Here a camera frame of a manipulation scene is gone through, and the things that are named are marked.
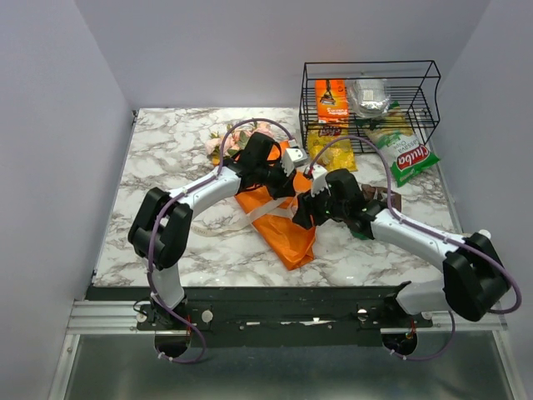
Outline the orange wrapping paper sheet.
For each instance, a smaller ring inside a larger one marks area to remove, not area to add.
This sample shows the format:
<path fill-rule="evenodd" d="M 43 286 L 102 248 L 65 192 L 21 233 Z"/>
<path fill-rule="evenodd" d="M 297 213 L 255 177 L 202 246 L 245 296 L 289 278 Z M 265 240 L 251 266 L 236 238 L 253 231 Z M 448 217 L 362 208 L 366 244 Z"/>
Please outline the orange wrapping paper sheet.
<path fill-rule="evenodd" d="M 271 200 L 276 200 L 270 197 L 266 187 L 241 192 L 235 196 L 235 199 L 245 215 Z M 293 223 L 291 219 L 269 215 L 259 218 L 252 226 L 287 270 L 298 269 L 314 260 L 315 228 L 306 230 Z"/>

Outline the cream printed ribbon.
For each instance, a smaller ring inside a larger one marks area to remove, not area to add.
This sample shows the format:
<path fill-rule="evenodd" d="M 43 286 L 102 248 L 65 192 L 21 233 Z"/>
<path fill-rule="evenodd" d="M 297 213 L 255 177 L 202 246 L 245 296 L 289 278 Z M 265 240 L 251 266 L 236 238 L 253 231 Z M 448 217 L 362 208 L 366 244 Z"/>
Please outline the cream printed ribbon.
<path fill-rule="evenodd" d="M 285 219 L 292 219 L 296 212 L 296 199 L 294 197 L 282 197 L 276 200 L 271 200 L 266 204 L 249 212 L 245 217 L 242 217 L 235 223 L 219 228 L 201 227 L 197 224 L 191 225 L 191 231 L 202 237 L 215 237 L 217 235 L 227 232 L 237 232 L 250 225 L 256 220 L 264 216 L 274 216 Z"/>

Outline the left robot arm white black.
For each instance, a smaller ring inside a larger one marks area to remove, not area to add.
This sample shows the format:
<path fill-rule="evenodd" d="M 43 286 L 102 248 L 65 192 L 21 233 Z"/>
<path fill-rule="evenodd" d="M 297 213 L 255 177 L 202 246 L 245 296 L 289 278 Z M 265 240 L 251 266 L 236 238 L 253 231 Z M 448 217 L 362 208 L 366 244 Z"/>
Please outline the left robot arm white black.
<path fill-rule="evenodd" d="M 223 199 L 264 187 L 272 198 L 295 195 L 296 168 L 306 153 L 292 139 L 283 148 L 272 137 L 254 133 L 235 156 L 219 162 L 206 176 L 170 192 L 149 190 L 127 235 L 134 252 L 147 260 L 151 297 L 159 304 L 156 319 L 167 329 L 185 317 L 185 292 L 178 261 L 187 247 L 192 221 Z"/>

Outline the green brown snack bag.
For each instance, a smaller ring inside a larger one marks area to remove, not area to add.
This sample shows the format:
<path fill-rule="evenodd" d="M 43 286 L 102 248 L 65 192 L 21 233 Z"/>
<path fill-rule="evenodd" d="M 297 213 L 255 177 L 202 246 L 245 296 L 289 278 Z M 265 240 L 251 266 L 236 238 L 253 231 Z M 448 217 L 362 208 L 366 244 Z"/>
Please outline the green brown snack bag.
<path fill-rule="evenodd" d="M 363 197 L 367 202 L 371 200 L 377 200 L 382 203 L 386 203 L 387 199 L 387 191 L 386 187 L 375 187 L 369 184 L 362 184 L 361 185 L 361 191 L 363 194 Z M 398 212 L 401 212 L 402 208 L 402 197 L 400 193 L 398 192 L 391 192 L 391 204 L 397 210 Z M 360 240 L 368 240 L 368 237 L 364 236 L 360 232 L 356 232 L 351 230 L 351 235 L 354 238 L 360 239 Z"/>

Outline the pink fake flower bunch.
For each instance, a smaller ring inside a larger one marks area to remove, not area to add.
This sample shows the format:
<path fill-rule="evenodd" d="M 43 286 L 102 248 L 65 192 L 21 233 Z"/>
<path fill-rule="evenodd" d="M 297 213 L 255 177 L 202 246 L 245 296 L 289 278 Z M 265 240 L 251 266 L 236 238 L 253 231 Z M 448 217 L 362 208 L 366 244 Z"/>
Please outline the pink fake flower bunch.
<path fill-rule="evenodd" d="M 251 126 L 245 130 L 245 134 L 250 137 L 253 133 L 261 133 L 270 138 L 275 137 L 271 130 L 271 124 L 268 122 L 252 122 Z"/>

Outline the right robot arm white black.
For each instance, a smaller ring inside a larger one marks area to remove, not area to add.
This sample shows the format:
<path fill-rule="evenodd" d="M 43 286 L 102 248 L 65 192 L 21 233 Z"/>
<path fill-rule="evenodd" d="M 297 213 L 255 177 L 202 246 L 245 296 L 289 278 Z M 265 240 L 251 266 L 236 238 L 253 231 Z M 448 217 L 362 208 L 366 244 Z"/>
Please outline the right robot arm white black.
<path fill-rule="evenodd" d="M 328 220 L 345 223 L 365 238 L 395 245 L 438 268 L 431 282 L 407 282 L 388 295 L 383 316 L 400 327 L 413 315 L 452 311 L 479 321 L 510 290 L 491 240 L 476 232 L 469 237 L 440 231 L 389 209 L 385 201 L 365 198 L 346 169 L 321 172 L 311 189 L 299 194 L 292 221 L 305 229 Z"/>

